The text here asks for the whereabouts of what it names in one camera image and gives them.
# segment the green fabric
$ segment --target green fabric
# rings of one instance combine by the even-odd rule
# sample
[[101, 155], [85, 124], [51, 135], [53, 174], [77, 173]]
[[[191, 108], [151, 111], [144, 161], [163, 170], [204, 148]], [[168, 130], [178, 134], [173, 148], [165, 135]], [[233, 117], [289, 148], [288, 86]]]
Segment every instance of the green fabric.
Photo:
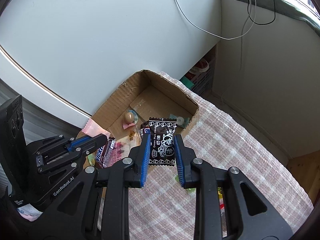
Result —
[[[237, 1], [248, 3], [248, 0]], [[275, 4], [277, 13], [307, 23], [320, 37], [320, 25], [311, 17], [302, 12], [299, 8], [285, 0], [275, 0]], [[257, 6], [274, 11], [273, 0], [257, 0]]]
[[183, 76], [181, 79], [180, 79], [181, 83], [184, 84], [188, 89], [191, 89], [194, 84], [188, 80], [188, 78], [186, 78], [185, 76]]

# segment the wooden floor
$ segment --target wooden floor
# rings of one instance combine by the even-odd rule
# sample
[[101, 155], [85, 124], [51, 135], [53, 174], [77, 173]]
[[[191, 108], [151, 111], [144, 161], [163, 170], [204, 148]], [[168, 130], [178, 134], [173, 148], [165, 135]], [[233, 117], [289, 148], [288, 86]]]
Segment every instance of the wooden floor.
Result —
[[320, 151], [289, 160], [287, 169], [315, 204], [320, 190]]

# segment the metal screw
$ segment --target metal screw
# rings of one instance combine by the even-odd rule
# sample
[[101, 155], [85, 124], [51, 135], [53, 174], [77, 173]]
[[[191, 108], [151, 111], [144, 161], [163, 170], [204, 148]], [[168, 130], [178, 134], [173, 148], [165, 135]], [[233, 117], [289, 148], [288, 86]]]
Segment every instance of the metal screw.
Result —
[[131, 158], [124, 158], [124, 159], [122, 160], [122, 162], [123, 162], [124, 164], [130, 164], [130, 163], [132, 163], [132, 159], [131, 159]]
[[233, 174], [238, 174], [239, 171], [240, 171], [240, 170], [239, 170], [237, 167], [231, 167], [231, 168], [230, 168], [230, 172], [233, 173]]
[[203, 163], [203, 160], [200, 159], [200, 158], [194, 158], [194, 159], [193, 159], [193, 162], [194, 162], [195, 164], [202, 164], [202, 163]]
[[86, 173], [93, 173], [94, 172], [94, 167], [93, 166], [88, 166], [85, 168]]

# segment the pink wrapper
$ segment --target pink wrapper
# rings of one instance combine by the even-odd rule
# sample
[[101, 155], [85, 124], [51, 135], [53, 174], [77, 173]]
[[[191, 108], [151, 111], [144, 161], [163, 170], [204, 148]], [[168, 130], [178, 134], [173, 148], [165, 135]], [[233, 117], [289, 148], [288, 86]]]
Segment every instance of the pink wrapper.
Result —
[[107, 130], [104, 130], [100, 125], [98, 125], [91, 118], [89, 119], [89, 121], [81, 131], [86, 135], [89, 135], [90, 137], [95, 137], [101, 133], [106, 135], [108, 139], [110, 137], [110, 133]]

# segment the plaid tablecloth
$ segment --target plaid tablecloth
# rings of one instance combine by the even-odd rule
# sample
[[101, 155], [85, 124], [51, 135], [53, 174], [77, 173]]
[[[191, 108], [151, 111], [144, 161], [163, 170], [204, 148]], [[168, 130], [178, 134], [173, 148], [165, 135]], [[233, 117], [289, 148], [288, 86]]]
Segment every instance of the plaid tablecloth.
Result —
[[[189, 94], [199, 105], [199, 121], [184, 139], [197, 157], [228, 169], [236, 166], [271, 202], [295, 232], [313, 205], [289, 171], [241, 125], [180, 81], [161, 75]], [[143, 189], [129, 189], [132, 240], [193, 239], [195, 192], [175, 180], [176, 167], [158, 166], [148, 172]]]

